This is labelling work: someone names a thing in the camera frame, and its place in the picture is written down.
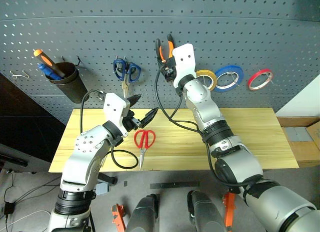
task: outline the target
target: dark wall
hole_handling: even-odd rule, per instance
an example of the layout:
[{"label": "dark wall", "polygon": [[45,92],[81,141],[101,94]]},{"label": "dark wall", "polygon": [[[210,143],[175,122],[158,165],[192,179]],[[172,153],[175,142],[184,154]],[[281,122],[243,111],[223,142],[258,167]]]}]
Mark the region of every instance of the dark wall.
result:
[{"label": "dark wall", "polygon": [[0,143],[51,162],[65,125],[0,74]]}]

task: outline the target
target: gray floor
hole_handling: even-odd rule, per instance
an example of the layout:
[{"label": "gray floor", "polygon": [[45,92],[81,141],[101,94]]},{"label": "gray floor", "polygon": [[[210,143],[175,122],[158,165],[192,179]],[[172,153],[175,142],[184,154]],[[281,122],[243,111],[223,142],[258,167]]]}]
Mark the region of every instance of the gray floor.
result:
[{"label": "gray floor", "polygon": [[[320,207],[320,167],[303,169],[283,169],[265,171],[265,177],[277,180],[284,186],[294,190],[307,200],[310,200],[318,208]],[[162,182],[187,182],[197,181],[200,183],[201,191],[207,193],[215,202],[219,211],[223,214],[222,195],[227,191],[217,183],[208,171],[171,171],[171,172],[125,172],[110,173],[109,175],[118,177],[118,184],[110,188],[107,194],[98,196],[92,202],[92,214],[95,221],[96,231],[116,232],[116,227],[112,224],[111,206],[115,203],[123,204],[127,211],[125,220],[128,221],[130,212],[135,208],[138,201],[145,195],[160,194],[160,219],[157,222],[157,231],[160,232],[195,232],[194,227],[189,223],[186,205],[188,191],[196,188],[172,188],[151,190],[150,183]],[[6,195],[7,201],[13,201],[21,194],[38,185],[44,184],[58,174],[37,173],[15,173],[14,187]],[[0,197],[3,199],[5,189],[11,185],[11,176],[0,174]],[[32,195],[40,195],[50,190],[44,187]],[[11,223],[25,215],[37,210],[51,211],[58,193],[55,188],[50,193],[26,200],[16,206],[15,213],[9,217]],[[13,225],[9,231],[12,232],[41,232],[48,224],[49,216],[46,213],[36,213],[27,219]],[[4,227],[4,219],[0,220],[0,231]],[[236,211],[233,222],[233,232],[265,232],[265,229],[255,218],[254,214],[244,204],[236,198]]]}]

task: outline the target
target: black cup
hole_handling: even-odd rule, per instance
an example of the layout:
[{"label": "black cup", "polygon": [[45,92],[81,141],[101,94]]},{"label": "black cup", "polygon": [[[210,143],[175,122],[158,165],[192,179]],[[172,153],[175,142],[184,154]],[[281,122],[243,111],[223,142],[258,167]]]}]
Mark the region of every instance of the black cup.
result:
[{"label": "black cup", "polygon": [[70,62],[60,62],[56,64],[59,69],[65,74],[65,78],[61,80],[52,80],[46,78],[55,84],[73,103],[81,103],[83,96],[88,92],[82,82],[79,71],[76,66]]}]

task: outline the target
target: yellow tape roll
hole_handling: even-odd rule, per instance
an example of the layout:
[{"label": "yellow tape roll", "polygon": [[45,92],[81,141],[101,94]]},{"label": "yellow tape roll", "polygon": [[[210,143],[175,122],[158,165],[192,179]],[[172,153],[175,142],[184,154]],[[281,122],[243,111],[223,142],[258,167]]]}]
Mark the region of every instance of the yellow tape roll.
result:
[{"label": "yellow tape roll", "polygon": [[217,77],[212,71],[199,70],[196,72],[196,77],[209,77],[211,80],[211,85],[208,87],[208,89],[210,91],[212,91],[217,85]]}]

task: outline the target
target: pegboard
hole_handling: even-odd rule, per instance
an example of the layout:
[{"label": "pegboard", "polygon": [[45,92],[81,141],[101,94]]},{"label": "pegboard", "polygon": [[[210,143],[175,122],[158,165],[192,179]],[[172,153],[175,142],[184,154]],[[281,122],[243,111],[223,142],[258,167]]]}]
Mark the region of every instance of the pegboard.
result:
[{"label": "pegboard", "polygon": [[[55,62],[63,56],[76,63],[78,55],[87,89],[117,94],[122,89],[112,61],[126,56],[142,68],[139,81],[129,88],[129,95],[143,95],[135,108],[153,108],[155,39],[166,47],[172,33],[177,46],[193,44],[196,70],[217,71],[226,65],[244,70],[236,89],[211,93],[219,107],[277,111],[319,75],[319,5],[320,0],[0,0],[0,69],[66,123],[79,105],[46,80],[33,50],[41,48]],[[264,68],[273,71],[273,84],[249,91],[248,79]],[[11,78],[10,70],[23,69],[29,80]],[[159,94],[165,108],[176,106],[176,93],[163,78]],[[95,96],[85,104],[102,106]]]}]

